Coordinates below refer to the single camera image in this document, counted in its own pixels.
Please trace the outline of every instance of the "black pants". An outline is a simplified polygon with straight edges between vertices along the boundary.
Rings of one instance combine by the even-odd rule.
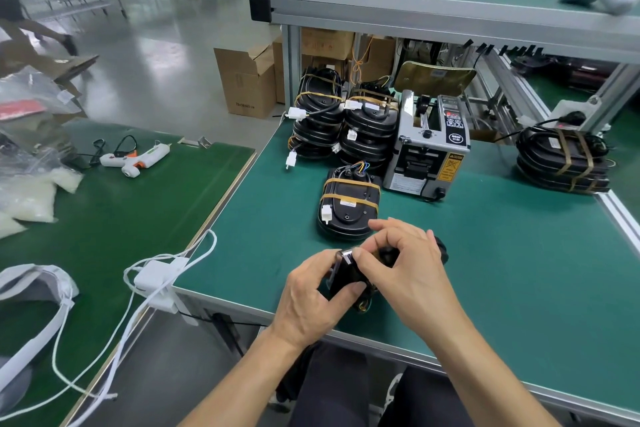
[[[277,390],[297,399],[290,427],[369,427],[369,375],[362,353],[319,342]],[[448,378],[408,367],[378,427],[473,427]]]

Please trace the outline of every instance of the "white power adapter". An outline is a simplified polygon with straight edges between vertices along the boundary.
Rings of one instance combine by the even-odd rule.
[[[173,277],[177,272],[184,268],[189,262],[187,257],[177,257],[170,263],[152,260],[142,267],[142,270],[133,279],[133,284],[140,290],[141,295],[147,297],[166,282],[167,279]],[[171,286],[164,287],[149,301],[149,306],[155,309],[176,314],[184,312],[188,314],[188,310],[178,296],[171,290]],[[194,318],[183,316],[184,320],[190,325],[197,326],[198,322]]]

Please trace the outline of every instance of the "hot glue gun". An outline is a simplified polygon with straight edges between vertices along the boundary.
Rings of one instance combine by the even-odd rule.
[[[116,157],[113,154],[104,154],[100,157],[100,164],[104,167],[121,167],[122,173],[126,177],[140,176],[140,169],[146,169],[156,164],[167,155],[170,147],[156,141],[156,145],[141,155],[131,155]]]

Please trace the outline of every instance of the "white cable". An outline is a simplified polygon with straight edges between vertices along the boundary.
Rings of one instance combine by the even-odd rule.
[[[195,259],[194,261],[188,263],[184,268],[178,270],[171,277],[169,277],[167,280],[165,280],[164,283],[162,284],[162,286],[158,287],[155,291],[153,291],[151,294],[149,294],[148,297],[140,304],[140,306],[133,313],[133,315],[129,319],[129,322],[127,323],[127,326],[124,329],[124,332],[122,333],[122,337],[120,338],[120,342],[118,343],[118,347],[116,349],[115,355],[114,355],[113,359],[111,360],[111,365],[109,366],[109,374],[107,375],[107,378],[104,381],[104,384],[103,384],[103,386],[102,386],[102,388],[100,390],[100,393],[98,394],[98,397],[94,400],[94,402],[92,402],[91,405],[89,405],[89,407],[87,407],[87,409],[82,413],[82,415],[80,415],[80,417],[78,417],[74,422],[70,423],[67,427],[78,427],[78,426],[82,425],[82,423],[85,420],[87,420],[87,418],[89,418],[89,416],[100,406],[102,401],[107,397],[107,395],[109,393],[109,389],[111,388],[111,384],[113,383],[113,379],[115,377],[116,370],[117,370],[117,368],[119,366],[119,363],[120,363],[120,357],[122,356],[122,352],[124,350],[125,342],[127,341],[127,338],[129,337],[129,335],[131,334],[133,323],[134,323],[135,319],[140,315],[140,313],[145,309],[145,307],[147,307],[147,305],[151,301],[151,299],[157,293],[162,291],[164,289],[164,287],[169,286],[176,278],[178,278],[178,276],[180,274],[182,274],[183,272],[187,271],[188,269],[190,269],[191,267],[193,267],[195,264],[199,263],[200,261],[204,260],[205,258],[207,258],[211,254],[211,252],[213,252],[213,249],[216,247],[216,244],[218,243],[218,237],[216,236],[216,234],[213,231],[207,230],[206,232],[204,232],[202,234],[202,237],[200,237],[196,241],[196,243],[193,244],[192,247],[190,247],[189,249],[185,250],[182,253],[186,253],[189,250],[193,249],[195,246],[199,245],[200,242],[202,242],[202,240],[204,239],[204,237],[207,236],[207,234],[210,234],[213,237],[213,243],[212,243],[211,247],[205,253],[200,255],[197,259]]]
[[[98,363],[98,360],[100,360],[100,358],[102,358],[102,356],[107,352],[107,350],[109,349],[109,346],[113,342],[113,339],[115,338],[116,334],[118,333],[118,330],[122,326],[124,320],[129,315],[129,310],[131,309],[131,304],[133,303],[133,297],[134,296],[135,296],[135,294],[131,294],[131,297],[129,298],[129,305],[127,305],[127,310],[125,311],[124,315],[120,319],[120,322],[118,323],[118,326],[116,326],[116,328],[114,329],[113,334],[111,334],[111,337],[109,338],[107,344],[104,345],[104,348],[102,349],[102,351],[100,351],[98,356],[96,356],[96,358],[91,362],[91,364],[89,366],[87,366],[84,370],[82,370],[80,372],[80,374],[78,376],[76,376],[75,379],[73,380],[73,382],[71,382],[71,383],[76,383],[78,380],[80,380],[80,378],[82,378],[86,374],[86,372],[89,371],[93,367],[93,365]],[[40,403],[37,403],[36,405],[32,405],[31,407],[23,408],[21,410],[16,410],[15,412],[12,412],[11,414],[7,414],[7,415],[5,415],[3,417],[0,417],[0,422],[12,419],[13,417],[16,417],[18,415],[27,414],[28,412],[32,412],[33,410],[36,410],[37,408],[44,407],[46,404],[51,403],[56,398],[60,397],[60,395],[64,394],[70,388],[72,388],[72,387],[69,384],[67,384],[67,386],[65,388],[63,388],[58,393],[53,395],[53,397],[47,398],[46,400],[43,400]]]

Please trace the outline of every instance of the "black plug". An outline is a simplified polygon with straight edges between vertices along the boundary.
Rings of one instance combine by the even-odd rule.
[[[582,125],[585,120],[587,120],[587,115],[585,115],[583,112],[580,112],[580,110],[576,110],[574,112],[569,112],[567,115],[561,116],[558,119],[558,122],[567,123],[569,125],[578,127]]]

